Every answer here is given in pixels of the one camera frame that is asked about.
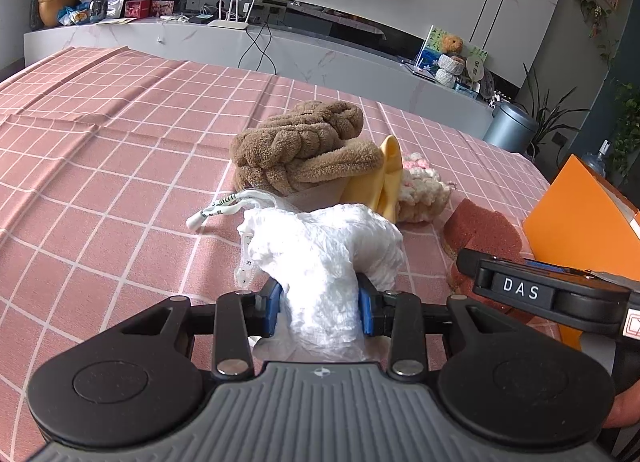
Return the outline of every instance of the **human hand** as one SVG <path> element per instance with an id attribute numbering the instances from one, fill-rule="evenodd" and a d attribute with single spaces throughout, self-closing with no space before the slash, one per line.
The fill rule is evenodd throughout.
<path id="1" fill-rule="evenodd" d="M 626 428 L 640 421 L 640 381 L 616 395 L 603 428 Z"/>

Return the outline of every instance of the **pink checkered tablecloth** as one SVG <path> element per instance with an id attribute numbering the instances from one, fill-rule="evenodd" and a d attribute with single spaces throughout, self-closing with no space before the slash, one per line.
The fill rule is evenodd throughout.
<path id="1" fill-rule="evenodd" d="M 42 444 L 24 396 L 44 361 L 169 295 L 210 303 L 233 289 L 241 214 L 209 219 L 198 234 L 184 222 L 232 189 L 235 134 L 308 99 L 356 103 L 365 137 L 395 134 L 404 153 L 422 153 L 457 184 L 436 222 L 402 229 L 397 286 L 423 301 L 449 294 L 438 235 L 462 198 L 501 211 L 522 234 L 548 188 L 519 155 L 321 86 L 127 48 L 57 52 L 0 83 L 2 460 Z M 200 367 L 209 347 L 198 338 Z M 441 365 L 441 344 L 429 347 Z"/>

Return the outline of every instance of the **metal screw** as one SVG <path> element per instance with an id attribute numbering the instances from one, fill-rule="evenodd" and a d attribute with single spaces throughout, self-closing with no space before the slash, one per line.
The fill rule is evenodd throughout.
<path id="1" fill-rule="evenodd" d="M 392 370 L 399 376 L 417 376 L 424 370 L 424 366 L 413 359 L 402 359 L 394 363 Z"/>
<path id="2" fill-rule="evenodd" d="M 218 363 L 217 368 L 224 376 L 239 376 L 249 369 L 249 365 L 241 359 L 225 359 Z"/>

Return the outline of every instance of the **white router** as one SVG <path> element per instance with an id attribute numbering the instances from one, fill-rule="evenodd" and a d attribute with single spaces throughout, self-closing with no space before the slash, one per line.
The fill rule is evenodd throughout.
<path id="1" fill-rule="evenodd" d="M 249 26 L 249 23 L 248 23 L 249 15 L 251 14 L 251 10 L 254 8 L 254 2 L 255 0 L 251 2 L 251 6 L 249 7 L 249 10 L 247 11 L 246 16 L 244 17 L 244 22 L 241 22 L 238 17 L 238 0 L 236 0 L 236 20 L 231 20 L 231 12 L 234 8 L 234 0 L 231 0 L 231 5 L 229 6 L 229 10 L 226 12 L 225 19 L 222 18 L 222 9 L 219 8 L 218 20 L 213 20 L 209 22 L 207 25 L 215 28 L 239 29 L 241 31 L 245 30 Z M 222 0 L 218 1 L 218 6 L 222 7 Z"/>

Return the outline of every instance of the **red sponge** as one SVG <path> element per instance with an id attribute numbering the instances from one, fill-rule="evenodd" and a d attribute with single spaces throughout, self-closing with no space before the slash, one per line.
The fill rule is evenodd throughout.
<path id="1" fill-rule="evenodd" d="M 463 200 L 447 220 L 442 231 L 443 249 L 454 260 L 462 248 L 474 249 L 519 264 L 522 240 L 515 228 L 502 213 L 482 208 L 468 199 Z M 517 311 L 507 305 L 473 293 L 474 280 L 461 274 L 454 262 L 447 280 L 454 292 L 477 299 L 501 312 L 511 314 L 526 323 L 530 314 Z"/>

